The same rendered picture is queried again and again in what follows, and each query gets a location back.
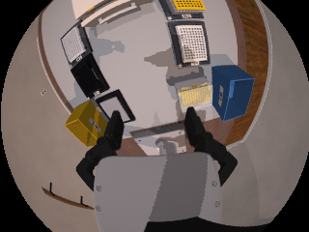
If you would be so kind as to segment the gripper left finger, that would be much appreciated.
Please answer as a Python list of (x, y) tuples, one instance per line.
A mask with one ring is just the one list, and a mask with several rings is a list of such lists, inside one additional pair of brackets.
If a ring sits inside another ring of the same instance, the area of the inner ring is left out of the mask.
[(92, 191), (94, 191), (95, 176), (93, 170), (95, 166), (103, 158), (118, 156), (116, 151), (121, 148), (124, 128), (125, 125), (120, 111), (114, 110), (106, 126), (104, 136), (97, 140), (97, 145), (87, 151), (85, 158), (76, 166), (77, 174)]

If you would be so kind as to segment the blue open-top bin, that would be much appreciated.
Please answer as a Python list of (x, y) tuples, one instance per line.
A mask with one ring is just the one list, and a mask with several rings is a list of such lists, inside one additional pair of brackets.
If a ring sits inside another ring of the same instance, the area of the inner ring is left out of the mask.
[(237, 66), (211, 67), (211, 73), (212, 105), (222, 121), (244, 115), (255, 78)]

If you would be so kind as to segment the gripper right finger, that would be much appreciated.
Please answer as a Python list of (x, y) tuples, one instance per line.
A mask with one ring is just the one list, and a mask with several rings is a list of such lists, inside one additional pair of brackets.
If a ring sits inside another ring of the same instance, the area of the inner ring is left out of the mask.
[(222, 187), (238, 165), (237, 159), (229, 151), (227, 152), (223, 144), (213, 139), (209, 131), (205, 131), (202, 121), (197, 116), (193, 106), (186, 110), (184, 126), (189, 144), (195, 148), (194, 152), (207, 153), (220, 164), (218, 176)]

